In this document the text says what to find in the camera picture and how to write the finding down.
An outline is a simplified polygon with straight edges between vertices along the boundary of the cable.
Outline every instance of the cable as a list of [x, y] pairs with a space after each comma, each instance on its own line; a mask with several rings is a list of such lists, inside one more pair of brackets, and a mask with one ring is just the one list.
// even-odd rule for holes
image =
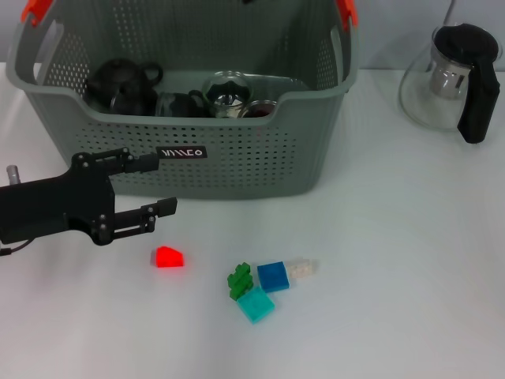
[[6, 255], [10, 255], [12, 253], [16, 253], [17, 251], [21, 250], [21, 249], [24, 249], [26, 246], [28, 246], [29, 244], [31, 244], [35, 239], [29, 239], [27, 242], [25, 243], [22, 243], [21, 245], [19, 245], [18, 247], [14, 247], [14, 248], [5, 248], [5, 249], [0, 249], [0, 257], [4, 257]]

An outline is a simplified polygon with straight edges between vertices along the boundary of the red block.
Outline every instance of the red block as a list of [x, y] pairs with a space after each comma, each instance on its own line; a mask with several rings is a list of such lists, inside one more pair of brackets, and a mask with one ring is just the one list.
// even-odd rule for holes
[[161, 246], [156, 249], [156, 267], [184, 266], [184, 256], [171, 247]]

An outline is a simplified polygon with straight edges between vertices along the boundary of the white table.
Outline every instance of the white table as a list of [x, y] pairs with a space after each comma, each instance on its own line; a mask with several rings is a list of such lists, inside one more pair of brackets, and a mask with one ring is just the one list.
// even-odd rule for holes
[[[304, 196], [180, 200], [151, 235], [99, 248], [67, 232], [0, 259], [0, 378], [503, 378], [505, 96], [469, 146], [410, 124], [401, 76], [360, 72]], [[0, 115], [0, 167], [23, 181], [66, 170], [4, 75]], [[152, 267], [161, 245], [187, 265]], [[227, 275], [294, 257], [316, 274], [251, 325]]]

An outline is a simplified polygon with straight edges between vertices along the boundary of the black teapot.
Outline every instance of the black teapot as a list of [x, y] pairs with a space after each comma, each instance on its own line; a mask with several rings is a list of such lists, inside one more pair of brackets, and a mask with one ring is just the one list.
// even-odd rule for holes
[[[157, 76], [149, 79], [148, 70], [156, 70]], [[88, 97], [114, 113], [153, 115], [158, 96], [152, 87], [162, 78], [163, 68], [156, 63], [137, 65], [128, 59], [113, 59], [87, 80]]]

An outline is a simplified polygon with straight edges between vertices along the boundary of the green block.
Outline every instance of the green block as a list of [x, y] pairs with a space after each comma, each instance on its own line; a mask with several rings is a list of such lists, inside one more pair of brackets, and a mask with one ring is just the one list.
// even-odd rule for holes
[[253, 288], [253, 277], [251, 276], [251, 266], [247, 263], [238, 265], [234, 274], [228, 275], [228, 287], [230, 297], [237, 301]]

